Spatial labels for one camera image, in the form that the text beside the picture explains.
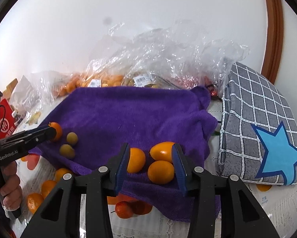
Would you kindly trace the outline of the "person's left hand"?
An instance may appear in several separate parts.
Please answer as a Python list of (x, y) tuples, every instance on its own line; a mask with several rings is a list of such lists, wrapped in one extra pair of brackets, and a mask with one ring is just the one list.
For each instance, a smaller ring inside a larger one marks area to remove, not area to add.
[(7, 177), (5, 185), (0, 188), (0, 194), (4, 197), (3, 206), (9, 211), (14, 211), (20, 207), (22, 201), (22, 189), (20, 178), (17, 175), (16, 161), (3, 167), (3, 174)]

